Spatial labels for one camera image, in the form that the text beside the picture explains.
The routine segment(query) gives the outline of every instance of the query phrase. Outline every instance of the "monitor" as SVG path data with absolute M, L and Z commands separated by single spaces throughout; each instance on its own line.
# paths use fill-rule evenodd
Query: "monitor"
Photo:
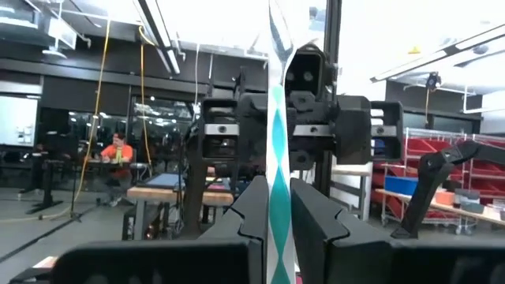
M 33 147 L 38 99 L 0 96 L 0 145 Z

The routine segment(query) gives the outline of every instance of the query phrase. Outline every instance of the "person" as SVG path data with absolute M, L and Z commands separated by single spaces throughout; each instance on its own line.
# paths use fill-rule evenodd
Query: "person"
M 112 144 L 107 146 L 100 153 L 103 163 L 131 163 L 133 160 L 133 148 L 125 143 L 125 135 L 123 133 L 115 133 L 112 138 Z M 109 194 L 109 205 L 116 206 L 118 203 L 125 201 L 122 196 L 127 190 L 132 181 L 132 176 L 129 168 L 121 168 L 113 170 L 110 176 L 104 182 L 107 187 L 106 191 Z

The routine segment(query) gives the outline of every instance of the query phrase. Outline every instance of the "fluorescent light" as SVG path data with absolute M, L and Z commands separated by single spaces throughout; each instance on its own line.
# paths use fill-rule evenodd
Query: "fluorescent light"
M 15 13 L 16 12 L 16 11 L 14 11 L 14 8 L 4 7 L 4 6 L 0 6 L 0 11 L 7 12 L 7 13 Z
M 478 109 L 473 109 L 473 110 L 464 110 L 464 114 L 479 114 L 483 112 L 492 112 L 492 111 L 500 111 L 500 110 L 505 110 L 505 107 L 482 107 Z
M 175 58 L 175 53 L 173 50 L 168 51 L 168 58 L 172 61 L 172 65 L 174 66 L 174 73 L 179 74 L 181 70 L 179 69 L 179 64 L 177 63 L 177 59 Z
M 416 69 L 417 67 L 419 67 L 421 65 L 428 64 L 429 62 L 434 62 L 436 60 L 441 59 L 444 56 L 447 56 L 447 53 L 444 50 L 439 50 L 436 53 L 424 56 L 424 57 L 414 60 L 412 62 L 401 65 L 398 68 L 384 72 L 384 73 L 380 74 L 379 76 L 375 76 L 374 79 L 378 80 L 378 81 L 384 80 L 389 77 L 399 75 L 401 73 L 405 73 L 405 72 L 410 71 L 412 69 Z
M 482 33 L 480 35 L 474 36 L 468 40 L 464 40 L 458 44 L 456 44 L 456 48 L 459 50 L 464 50 L 469 47 L 474 47 L 483 42 L 489 41 L 490 39 L 494 39 L 496 37 L 505 36 L 505 26 L 500 26 L 498 28 L 494 28 L 490 31 Z
M 151 12 L 152 20 L 155 22 L 155 26 L 158 29 L 159 36 L 163 41 L 162 43 L 158 44 L 164 47 L 171 47 L 172 43 L 170 42 L 170 38 L 166 32 L 165 24 L 163 23 L 163 17 L 161 16 L 161 13 L 158 9 L 156 0 L 146 0 L 146 4 L 148 5 L 149 12 Z

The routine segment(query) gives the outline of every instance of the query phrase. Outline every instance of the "hanging cable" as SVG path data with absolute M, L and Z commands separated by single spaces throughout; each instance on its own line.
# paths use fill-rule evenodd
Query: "hanging cable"
M 429 94 L 431 94 L 430 89 L 426 89 L 426 105 L 425 105 L 425 123 L 428 124 L 428 106 L 429 106 Z
M 103 45 L 103 54 L 102 54 L 102 63 L 100 65 L 100 75 L 99 75 L 99 80 L 98 80 L 98 89 L 96 91 L 96 101 L 95 101 L 95 113 L 93 114 L 93 123 L 91 129 L 95 129 L 96 123 L 98 120 L 98 115 L 99 115 L 99 106 L 100 106 L 100 95 L 102 92 L 102 79 L 103 79 L 103 69 L 105 67 L 105 59 L 107 58 L 107 48 L 109 47 L 109 35 L 110 35 L 110 18 L 107 19 L 107 29 L 106 29 L 106 35 L 105 35 L 105 43 Z M 75 203 L 77 199 L 79 198 L 80 192 L 82 190 L 83 184 L 84 184 L 84 174 L 86 172 L 86 166 L 88 165 L 88 156 L 91 153 L 92 149 L 92 140 L 93 140 L 93 135 L 90 135 L 89 140 L 88 140 L 88 149 L 86 150 L 86 156 L 84 157 L 84 161 L 82 164 L 82 169 L 80 171 L 80 180 L 79 180 L 79 187 L 77 188 L 76 195 L 73 199 L 73 202 Z M 68 206 L 65 208 L 63 211 L 53 214 L 53 215 L 39 215 L 38 217 L 29 217 L 29 218 L 19 218 L 19 219 L 4 219 L 0 220 L 0 224 L 5 224 L 5 223 L 14 223 L 14 222 L 23 222 L 23 221 L 33 221 L 33 220 L 42 220 L 42 219 L 56 219 L 58 217 L 63 216 L 65 213 L 69 212 L 71 206 Z
M 195 57 L 195 100 L 193 102 L 193 121 L 196 120 L 196 104 L 198 103 L 198 55 L 200 54 L 200 43 L 196 43 Z
M 142 39 L 146 43 L 151 44 L 152 46 L 155 46 L 155 44 L 149 40 L 145 35 L 143 31 L 144 27 L 139 26 L 139 33 L 140 36 L 142 36 Z M 144 127 L 144 143 L 145 143 L 145 151 L 148 156 L 148 163 L 149 166 L 152 166 L 151 164 L 151 152 L 149 151 L 149 143 L 148 143 L 148 127 L 145 124 L 145 92 L 144 92 L 144 43 L 140 45 L 140 96 L 142 100 L 142 122 L 143 122 L 143 127 Z

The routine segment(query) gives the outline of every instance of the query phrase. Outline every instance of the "metal pole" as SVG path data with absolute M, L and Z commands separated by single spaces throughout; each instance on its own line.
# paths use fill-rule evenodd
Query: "metal pole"
M 342 16 L 342 1 L 327 0 L 326 24 L 324 27 L 324 52 L 331 64 L 339 61 L 340 20 Z M 323 153 L 316 162 L 314 187 L 325 196 L 330 196 L 332 153 Z

